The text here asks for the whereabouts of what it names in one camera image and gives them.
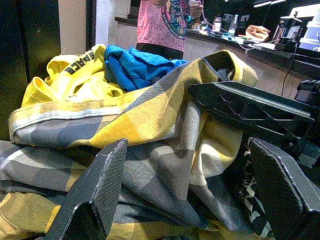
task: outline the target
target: blue towel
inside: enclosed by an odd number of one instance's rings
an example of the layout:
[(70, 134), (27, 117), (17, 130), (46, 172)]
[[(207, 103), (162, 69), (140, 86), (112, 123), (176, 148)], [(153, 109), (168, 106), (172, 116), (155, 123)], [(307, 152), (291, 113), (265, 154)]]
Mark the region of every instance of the blue towel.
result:
[(133, 47), (125, 50), (116, 45), (109, 45), (106, 48), (104, 60), (108, 81), (118, 84), (127, 92), (150, 86), (155, 80), (187, 63), (185, 60), (177, 59), (170, 61)]

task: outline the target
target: black pants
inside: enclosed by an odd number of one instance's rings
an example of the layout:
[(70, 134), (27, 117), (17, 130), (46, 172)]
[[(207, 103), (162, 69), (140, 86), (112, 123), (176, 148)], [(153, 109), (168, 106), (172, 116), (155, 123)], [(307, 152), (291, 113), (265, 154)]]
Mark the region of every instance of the black pants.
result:
[(138, 49), (141, 52), (160, 55), (168, 60), (182, 59), (184, 57), (183, 51), (150, 43), (138, 43), (136, 45), (136, 49)]

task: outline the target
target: hand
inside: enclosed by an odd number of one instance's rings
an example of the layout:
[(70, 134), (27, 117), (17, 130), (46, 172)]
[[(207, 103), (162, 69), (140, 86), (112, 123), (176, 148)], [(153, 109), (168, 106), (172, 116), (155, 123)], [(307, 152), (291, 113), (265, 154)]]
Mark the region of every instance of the hand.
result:
[(190, 16), (192, 18), (200, 18), (201, 14), (202, 14), (202, 9), (204, 8), (204, 6), (202, 6), (201, 1), (198, 1), (199, 4), (197, 5), (191, 5), (190, 6)]
[(149, 0), (153, 3), (153, 5), (157, 6), (158, 8), (164, 7), (168, 0)]

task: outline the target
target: black cabinet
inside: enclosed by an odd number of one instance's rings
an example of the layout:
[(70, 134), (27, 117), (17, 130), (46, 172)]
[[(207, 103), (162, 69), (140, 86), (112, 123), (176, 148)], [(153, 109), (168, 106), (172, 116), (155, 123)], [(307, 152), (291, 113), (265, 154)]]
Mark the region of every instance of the black cabinet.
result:
[(8, 118), (28, 82), (47, 76), (60, 48), (57, 0), (0, 0), (0, 140), (9, 139)]

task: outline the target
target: black and white patterned fabric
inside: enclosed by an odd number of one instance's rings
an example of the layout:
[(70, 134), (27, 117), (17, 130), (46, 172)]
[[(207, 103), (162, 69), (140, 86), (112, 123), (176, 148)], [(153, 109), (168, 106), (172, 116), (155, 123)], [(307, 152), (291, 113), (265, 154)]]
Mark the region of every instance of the black and white patterned fabric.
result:
[(246, 152), (244, 157), (246, 163), (243, 168), (243, 177), (237, 185), (237, 198), (244, 204), (255, 233), (261, 238), (271, 237), (273, 236), (272, 229), (257, 193), (257, 182), (251, 154)]

